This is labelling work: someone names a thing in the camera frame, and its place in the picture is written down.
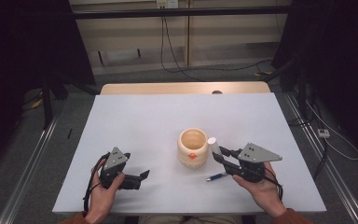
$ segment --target pen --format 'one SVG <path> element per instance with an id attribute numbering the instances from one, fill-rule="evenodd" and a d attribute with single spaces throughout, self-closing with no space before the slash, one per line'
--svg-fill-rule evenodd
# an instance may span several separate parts
<path id="1" fill-rule="evenodd" d="M 208 178 L 206 178 L 206 181 L 210 182 L 210 181 L 213 181 L 215 179 L 220 179 L 220 178 L 228 176 L 228 175 L 229 174 L 227 174 L 226 172 L 223 172 L 223 173 L 220 173 L 220 174 L 217 174 L 217 175 L 209 176 Z"/>

